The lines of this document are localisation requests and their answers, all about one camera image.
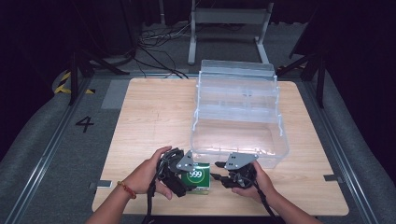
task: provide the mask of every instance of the plastic storage container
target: plastic storage container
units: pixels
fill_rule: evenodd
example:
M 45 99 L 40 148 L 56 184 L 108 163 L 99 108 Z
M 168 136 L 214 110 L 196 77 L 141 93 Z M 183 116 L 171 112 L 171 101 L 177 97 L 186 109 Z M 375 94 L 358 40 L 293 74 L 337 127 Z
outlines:
M 191 127 L 194 161 L 227 161 L 241 152 L 274 168 L 289 153 L 278 99 L 271 64 L 203 60 Z

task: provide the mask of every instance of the number 4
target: number 4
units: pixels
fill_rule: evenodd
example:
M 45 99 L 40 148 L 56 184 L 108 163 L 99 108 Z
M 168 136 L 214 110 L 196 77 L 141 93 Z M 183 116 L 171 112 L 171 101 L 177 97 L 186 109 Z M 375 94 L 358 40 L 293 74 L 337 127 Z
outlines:
M 76 123 L 78 126 L 84 126 L 84 133 L 87 132 L 88 126 L 93 125 L 93 123 L 90 123 L 91 117 L 85 117 L 84 119 L 80 120 L 79 122 Z

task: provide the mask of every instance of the hand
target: hand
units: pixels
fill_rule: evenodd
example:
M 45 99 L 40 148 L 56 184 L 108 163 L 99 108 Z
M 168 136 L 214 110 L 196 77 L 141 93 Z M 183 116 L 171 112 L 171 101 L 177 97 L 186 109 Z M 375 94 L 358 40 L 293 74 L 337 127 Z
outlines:
M 254 169 L 256 169 L 257 172 L 256 180 L 262 192 L 267 197 L 270 195 L 277 194 L 276 189 L 274 188 L 274 185 L 270 177 L 268 176 L 267 173 L 264 172 L 264 170 L 259 165 L 259 163 L 257 161 L 254 161 L 252 164 L 254 166 Z M 257 192 L 257 189 L 253 186 L 248 189 L 232 188 L 232 192 L 244 197 L 252 198 L 258 203 L 262 203 L 262 200 L 260 199 L 260 195 Z
M 161 155 L 172 147 L 162 147 L 157 149 L 150 159 L 143 161 L 134 171 L 123 181 L 126 186 L 132 189 L 136 194 L 145 194 L 148 191 L 149 184 L 155 176 L 158 161 Z M 172 190 L 156 180 L 156 192 L 161 193 L 168 200 L 172 199 Z

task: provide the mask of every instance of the green package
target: green package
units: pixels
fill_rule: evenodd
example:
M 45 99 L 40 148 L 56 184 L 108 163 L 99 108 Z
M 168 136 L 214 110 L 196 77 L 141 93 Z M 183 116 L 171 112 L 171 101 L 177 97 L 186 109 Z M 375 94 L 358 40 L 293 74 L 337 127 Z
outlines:
M 210 163 L 196 162 L 194 171 L 182 174 L 181 181 L 187 186 L 196 186 L 189 193 L 208 194 L 210 188 Z

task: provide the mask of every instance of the printed number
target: printed number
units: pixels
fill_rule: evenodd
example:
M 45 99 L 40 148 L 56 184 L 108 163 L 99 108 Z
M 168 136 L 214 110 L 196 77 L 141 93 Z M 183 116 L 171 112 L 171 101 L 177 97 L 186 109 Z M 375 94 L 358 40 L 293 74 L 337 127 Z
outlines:
M 91 117 L 85 117 L 84 119 L 80 120 L 79 122 L 76 123 L 78 126 L 84 126 L 84 133 L 87 132 L 88 126 L 93 125 L 93 123 L 90 123 Z
M 192 171 L 190 172 L 190 178 L 199 178 L 202 176 L 202 171 Z

